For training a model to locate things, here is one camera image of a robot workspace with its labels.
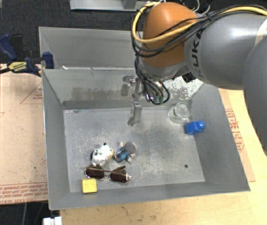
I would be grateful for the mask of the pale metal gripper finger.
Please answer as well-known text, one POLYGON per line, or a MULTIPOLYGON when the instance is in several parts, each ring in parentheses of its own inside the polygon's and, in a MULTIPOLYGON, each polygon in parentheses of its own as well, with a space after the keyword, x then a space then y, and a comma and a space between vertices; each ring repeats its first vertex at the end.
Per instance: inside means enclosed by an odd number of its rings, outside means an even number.
POLYGON ((131 126, 131 127, 135 125, 135 121, 134 121, 134 119, 135 119, 135 111, 136 111, 135 103, 132 102, 131 111, 130 111, 130 117, 129 117, 129 120, 127 122, 127 124, 129 126, 131 126))
POLYGON ((141 120, 142 106, 140 104, 134 105, 134 123, 139 123, 141 120))

